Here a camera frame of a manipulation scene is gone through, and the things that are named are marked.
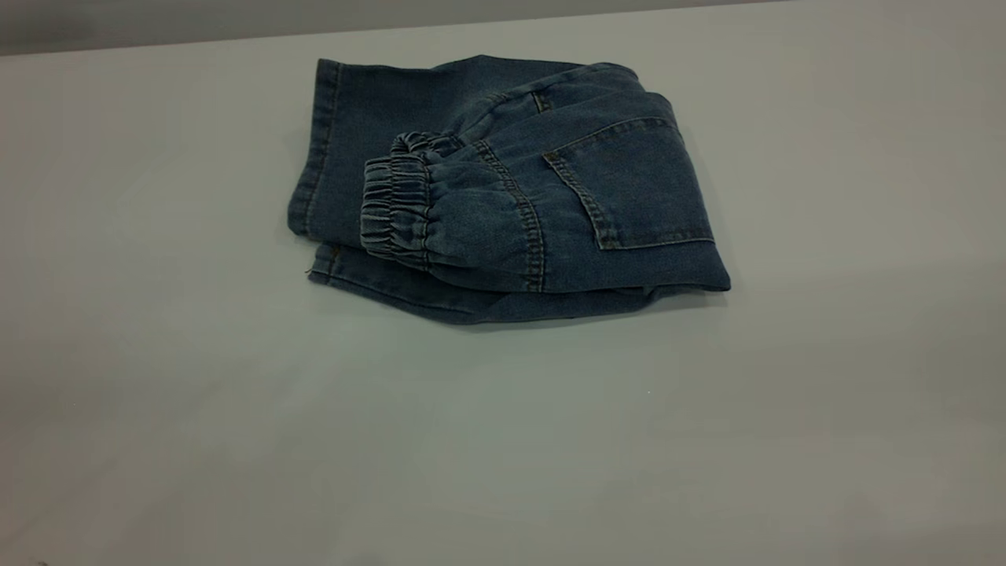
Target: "pocket stitching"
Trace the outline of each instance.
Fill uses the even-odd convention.
[[[586,188],[580,184],[576,175],[569,168],[565,159],[559,156],[558,153],[550,151],[542,155],[548,165],[555,171],[555,174],[559,176],[566,186],[572,189],[579,197],[579,201],[586,208],[586,215],[591,218],[591,224],[594,227],[594,235],[597,237],[598,246],[602,249],[614,249],[618,247],[618,238],[615,234],[615,228],[612,225],[611,220],[605,214],[605,211],[601,209],[598,201],[594,199],[594,195],[588,192]]]
[[[586,210],[591,224],[594,227],[598,247],[601,249],[636,249],[641,247],[667,245],[671,243],[687,243],[689,241],[715,242],[712,237],[712,230],[708,226],[695,226],[670,231],[666,233],[669,238],[661,239],[660,241],[647,241],[646,243],[635,245],[623,244],[620,241],[618,231],[615,229],[614,224],[608,219],[607,214],[601,208],[600,204],[598,204],[594,195],[586,189],[585,186],[583,186],[582,183],[579,182],[579,179],[576,178],[576,174],[573,172],[568,161],[559,154],[560,152],[575,153],[584,147],[593,145],[595,142],[608,139],[616,135],[656,127],[671,128],[678,133],[678,135],[680,135],[677,124],[666,118],[659,116],[631,118],[629,120],[616,122],[615,124],[602,128],[601,130],[593,132],[586,136],[561,145],[552,151],[541,154],[541,156],[545,159],[545,162],[548,163],[552,170],[555,171],[555,174],[558,175],[559,179],[566,186],[572,189],[572,191],[576,193],[576,196],[579,197],[580,202],[583,204],[583,208]]]

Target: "back pocket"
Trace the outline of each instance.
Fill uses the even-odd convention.
[[[712,241],[695,169],[670,120],[619,122],[542,157],[579,196],[602,249]]]

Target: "jeans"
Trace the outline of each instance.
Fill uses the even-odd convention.
[[[613,63],[322,59],[288,212],[312,280],[444,323],[730,286],[671,105]]]

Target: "gray wall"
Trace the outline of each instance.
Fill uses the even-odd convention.
[[[766,0],[0,0],[0,54]]]

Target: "seam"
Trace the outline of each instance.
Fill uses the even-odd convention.
[[[363,282],[359,282],[357,280],[352,280],[350,278],[346,278],[345,276],[339,276],[338,274],[330,274],[328,272],[325,272],[324,270],[316,270],[316,269],[312,268],[311,272],[314,272],[314,273],[317,273],[317,274],[323,274],[323,275],[327,276],[328,280],[325,281],[326,285],[328,285],[328,282],[332,278],[338,278],[339,280],[345,280],[346,282],[348,282],[348,285],[353,286],[355,288],[361,288],[363,290],[367,290],[368,292],[372,292],[374,294],[377,294],[378,296],[382,296],[382,297],[385,297],[385,298],[390,298],[392,300],[399,301],[399,302],[401,302],[403,304],[410,305],[410,306],[418,308],[418,309],[429,309],[429,310],[433,310],[433,311],[443,311],[443,312],[446,312],[446,313],[460,313],[462,315],[476,315],[476,312],[474,312],[474,311],[462,311],[460,309],[451,309],[451,308],[447,308],[447,307],[434,307],[434,306],[428,306],[428,305],[422,305],[422,304],[413,303],[413,302],[411,302],[409,300],[406,300],[404,298],[400,298],[398,296],[393,296],[393,295],[388,294],[386,292],[381,292],[381,291],[375,290],[374,288],[371,288],[370,286],[363,285]]]
[[[325,164],[328,163],[328,148],[332,145],[332,127],[335,123],[335,113],[339,104],[339,86],[342,83],[342,63],[336,63],[335,84],[332,86],[332,110],[328,119],[328,128],[325,130],[325,144],[319,148],[321,151],[321,164],[318,166],[318,176],[315,178],[314,186],[308,194],[308,205],[304,210],[304,232],[311,235],[311,220],[314,217],[315,200],[318,197],[318,187],[321,185],[321,177],[325,174]]]
[[[490,104],[489,108],[487,108],[485,111],[483,111],[482,114],[478,115],[478,118],[473,119],[471,126],[469,126],[468,128],[466,128],[465,130],[463,130],[461,132],[458,132],[457,135],[458,136],[464,136],[465,133],[467,133],[469,130],[477,127],[483,120],[486,119],[487,116],[489,116],[493,112],[493,110],[496,109],[496,107],[498,107],[498,106],[500,106],[502,104],[508,103],[508,102],[510,102],[512,100],[515,100],[518,97],[522,97],[522,96],[524,96],[524,95],[526,95],[528,92],[531,92],[531,91],[534,91],[534,90],[542,90],[542,89],[547,88],[549,86],[554,86],[555,84],[561,84],[563,82],[569,82],[571,80],[575,80],[576,78],[579,78],[580,76],[583,76],[584,74],[590,74],[592,72],[601,72],[602,70],[622,70],[622,71],[629,71],[634,76],[636,75],[635,71],[633,71],[631,68],[622,66],[620,64],[615,64],[615,63],[595,63],[593,65],[581,66],[579,68],[574,68],[572,70],[567,70],[565,72],[560,72],[557,75],[559,77],[558,78],[554,78],[555,75],[553,75],[553,80],[551,80],[551,81],[548,81],[547,79],[542,79],[540,81],[534,81],[534,82],[531,82],[531,83],[528,83],[528,84],[524,84],[522,86],[517,86],[516,88],[513,88],[511,90],[505,90],[503,92],[494,92],[494,93],[489,95],[488,97],[486,97],[487,102]]]
[[[545,93],[542,90],[535,90],[531,92],[531,98],[534,99],[534,106],[538,107],[538,114],[548,112],[552,109],[551,103],[545,98]]]
[[[420,240],[420,248],[423,249],[423,268],[430,270],[430,249],[427,248],[427,238],[430,236],[430,208],[433,207],[433,203],[430,201],[430,167],[427,166],[426,159],[422,159],[420,163],[423,165],[423,175],[426,177],[423,197],[427,203],[426,207],[423,208],[423,239]]]
[[[527,267],[524,275],[527,281],[527,291],[541,293],[544,289],[545,246],[541,237],[541,222],[538,221],[538,213],[531,204],[531,200],[520,189],[517,180],[510,174],[510,170],[496,157],[489,144],[485,140],[478,140],[474,145],[479,152],[479,157],[496,171],[503,180],[503,186],[517,202],[517,212],[524,227],[524,235],[527,237]]]
[[[710,241],[715,243],[716,240],[712,238],[711,235],[695,235],[693,237],[685,237],[683,239],[667,239],[665,241],[655,241],[653,243],[641,243],[639,245],[624,245],[619,243],[615,247],[619,249],[642,249],[644,247],[656,247],[657,245],[671,245],[674,243],[693,243],[695,241]]]
[[[562,182],[579,197],[579,201],[583,204],[586,215],[591,220],[591,225],[594,227],[594,235],[598,240],[598,246],[602,249],[617,246],[618,237],[614,234],[615,229],[612,227],[612,222],[608,220],[608,216],[605,215],[605,211],[601,209],[598,201],[594,199],[594,195],[588,192],[586,188],[580,184],[579,179],[576,178],[572,169],[568,167],[565,159],[559,157],[555,152],[545,153],[542,157],[545,158],[545,162],[555,171],[555,174],[562,179]]]
[[[589,141],[601,140],[615,134],[622,134],[625,132],[631,132],[633,130],[642,130],[650,126],[667,126],[668,128],[677,130],[677,125],[670,120],[663,118],[661,116],[646,116],[643,118],[630,118],[629,120],[623,120],[621,122],[616,122],[610,126],[605,126],[604,128],[592,132],[581,138],[574,139],[573,141],[560,145],[555,149],[551,150],[549,153],[557,153],[562,150],[568,150],[576,145],[581,145]]]

